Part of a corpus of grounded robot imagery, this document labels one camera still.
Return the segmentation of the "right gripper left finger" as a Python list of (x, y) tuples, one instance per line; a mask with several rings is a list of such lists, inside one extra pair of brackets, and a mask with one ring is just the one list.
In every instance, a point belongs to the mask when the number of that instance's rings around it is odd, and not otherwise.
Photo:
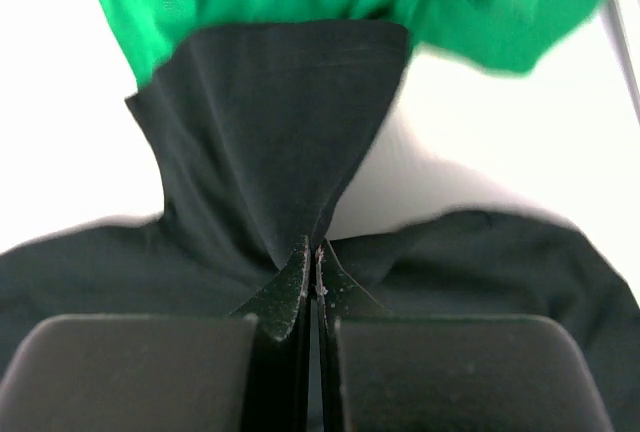
[(311, 250), (225, 317), (61, 315), (1, 383), (5, 431), (302, 431)]

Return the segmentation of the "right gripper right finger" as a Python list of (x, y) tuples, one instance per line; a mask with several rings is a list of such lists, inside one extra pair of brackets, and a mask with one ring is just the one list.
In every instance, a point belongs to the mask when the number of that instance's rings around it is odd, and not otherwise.
[(328, 431), (609, 431), (584, 356), (531, 315), (393, 314), (316, 253)]

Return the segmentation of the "black t shirt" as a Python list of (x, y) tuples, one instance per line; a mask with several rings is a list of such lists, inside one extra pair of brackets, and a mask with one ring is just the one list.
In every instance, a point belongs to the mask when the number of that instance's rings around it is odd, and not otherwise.
[(226, 25), (192, 34), (127, 100), (159, 165), (160, 218), (103, 225), (1, 258), (1, 369), (61, 315), (225, 317), (296, 246), (317, 250), (395, 315), (531, 315), (582, 352), (612, 422), (639, 427), (639, 307), (579, 232), (471, 209), (329, 241), (336, 204), (387, 114), (407, 32), (388, 22)]

